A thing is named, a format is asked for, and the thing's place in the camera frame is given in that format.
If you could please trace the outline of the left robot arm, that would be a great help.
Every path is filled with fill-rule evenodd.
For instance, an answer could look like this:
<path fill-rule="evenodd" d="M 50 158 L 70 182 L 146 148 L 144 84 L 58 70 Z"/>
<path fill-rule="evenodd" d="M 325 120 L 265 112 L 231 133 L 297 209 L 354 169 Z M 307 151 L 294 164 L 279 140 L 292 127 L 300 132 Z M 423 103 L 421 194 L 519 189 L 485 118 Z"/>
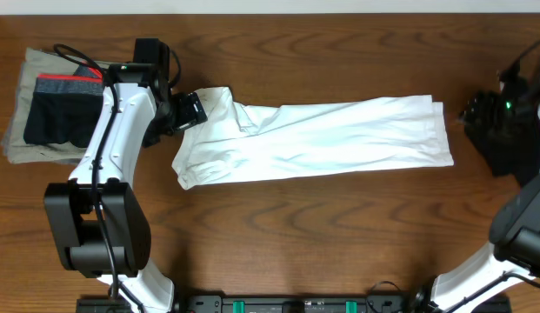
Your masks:
<path fill-rule="evenodd" d="M 175 284 L 150 258 L 151 231 L 132 189 L 141 148 L 205 123 L 196 93 L 172 93 L 177 54 L 139 38 L 130 63 L 101 70 L 101 115 L 79 165 L 44 194 L 57 253 L 66 270 L 108 284 L 106 298 L 77 300 L 78 312 L 178 312 Z"/>

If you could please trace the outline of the white t-shirt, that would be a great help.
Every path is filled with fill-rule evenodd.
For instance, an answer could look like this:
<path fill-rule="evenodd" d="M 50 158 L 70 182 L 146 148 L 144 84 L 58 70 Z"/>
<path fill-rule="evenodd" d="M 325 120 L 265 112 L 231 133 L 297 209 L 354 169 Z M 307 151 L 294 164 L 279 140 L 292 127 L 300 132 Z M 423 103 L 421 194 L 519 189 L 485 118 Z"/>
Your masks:
<path fill-rule="evenodd" d="M 238 103 L 228 87 L 197 95 L 207 120 L 185 131 L 172 162 L 185 190 L 454 163 L 430 95 L 280 107 Z"/>

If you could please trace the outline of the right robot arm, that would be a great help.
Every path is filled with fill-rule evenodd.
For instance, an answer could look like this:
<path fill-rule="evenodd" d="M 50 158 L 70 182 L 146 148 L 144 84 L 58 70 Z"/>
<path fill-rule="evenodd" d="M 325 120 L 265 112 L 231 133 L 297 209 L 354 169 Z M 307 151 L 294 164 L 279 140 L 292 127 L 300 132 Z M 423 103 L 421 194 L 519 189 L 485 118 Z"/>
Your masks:
<path fill-rule="evenodd" d="M 520 283 L 540 290 L 540 62 L 531 79 L 520 74 L 539 47 L 540 39 L 498 73 L 499 91 L 477 93 L 460 114 L 493 176 L 512 175 L 518 195 L 496 213 L 487 243 L 422 287 L 405 311 L 509 312 L 505 290 Z"/>

